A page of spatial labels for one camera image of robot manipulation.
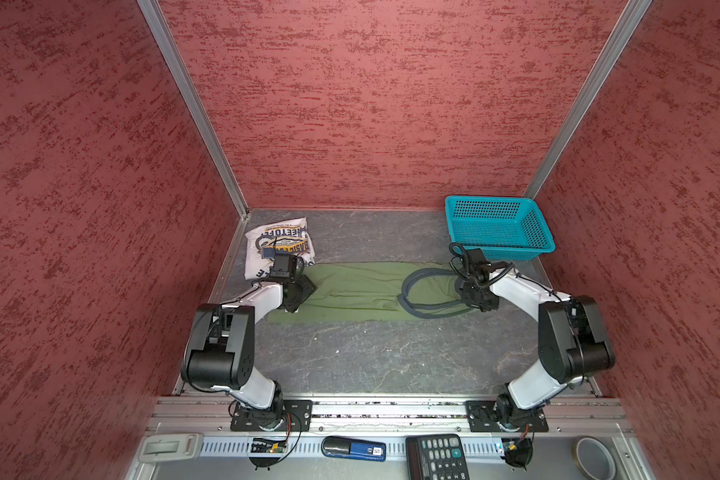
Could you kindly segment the green grey tank top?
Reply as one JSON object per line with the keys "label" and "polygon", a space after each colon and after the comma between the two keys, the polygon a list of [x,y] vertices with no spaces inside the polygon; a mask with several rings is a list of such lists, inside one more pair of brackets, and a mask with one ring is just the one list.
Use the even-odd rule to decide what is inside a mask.
{"label": "green grey tank top", "polygon": [[269,323],[306,325],[330,322],[416,321],[399,303],[404,280],[423,270],[443,270],[443,275],[416,281],[408,301],[427,318],[452,317],[472,309],[461,301],[456,283],[460,278],[447,265],[408,262],[323,263],[308,266],[305,275],[316,291],[295,313],[275,310]]}

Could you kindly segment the white tank top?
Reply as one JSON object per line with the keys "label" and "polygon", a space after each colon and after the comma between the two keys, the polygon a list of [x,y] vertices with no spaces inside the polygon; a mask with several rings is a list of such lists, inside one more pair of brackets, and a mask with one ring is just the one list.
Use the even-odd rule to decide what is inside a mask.
{"label": "white tank top", "polygon": [[306,217],[256,227],[248,231],[245,238],[247,244],[244,275],[247,280],[267,276],[278,253],[296,255],[307,266],[316,263],[315,248],[308,232]]}

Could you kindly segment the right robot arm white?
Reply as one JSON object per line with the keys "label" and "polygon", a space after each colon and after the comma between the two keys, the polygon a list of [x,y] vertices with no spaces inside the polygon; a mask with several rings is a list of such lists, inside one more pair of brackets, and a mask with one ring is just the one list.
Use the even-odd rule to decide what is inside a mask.
{"label": "right robot arm white", "polygon": [[515,268],[493,273],[488,287],[537,322],[537,357],[522,375],[507,383],[494,400],[467,401],[472,432],[545,433],[543,407],[563,390],[615,365],[597,302],[570,296],[530,279]]}

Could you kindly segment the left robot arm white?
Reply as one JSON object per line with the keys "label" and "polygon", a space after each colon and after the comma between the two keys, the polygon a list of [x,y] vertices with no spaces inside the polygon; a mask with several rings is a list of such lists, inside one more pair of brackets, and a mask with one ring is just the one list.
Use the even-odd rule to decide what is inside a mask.
{"label": "left robot arm white", "polygon": [[262,281],[232,300],[198,307],[182,360],[183,382],[201,393],[232,397],[234,429],[308,430],[312,403],[286,400],[278,382],[256,368],[255,329],[273,311],[296,312],[316,290],[306,276]]}

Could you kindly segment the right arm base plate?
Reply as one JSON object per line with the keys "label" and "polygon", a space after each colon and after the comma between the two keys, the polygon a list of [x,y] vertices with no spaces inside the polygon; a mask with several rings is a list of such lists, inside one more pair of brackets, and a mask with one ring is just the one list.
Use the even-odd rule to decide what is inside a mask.
{"label": "right arm base plate", "polygon": [[547,433],[549,426],[541,407],[521,409],[509,397],[496,400],[467,401],[466,419],[471,432],[500,434]]}

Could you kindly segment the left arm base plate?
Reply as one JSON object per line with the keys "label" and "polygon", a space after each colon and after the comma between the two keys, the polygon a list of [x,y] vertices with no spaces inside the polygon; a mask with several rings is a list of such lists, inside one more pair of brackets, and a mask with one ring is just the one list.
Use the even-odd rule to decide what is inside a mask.
{"label": "left arm base plate", "polygon": [[310,429],[313,402],[310,400],[286,399],[282,405],[280,419],[272,413],[236,405],[232,411],[229,429],[232,432],[288,433]]}

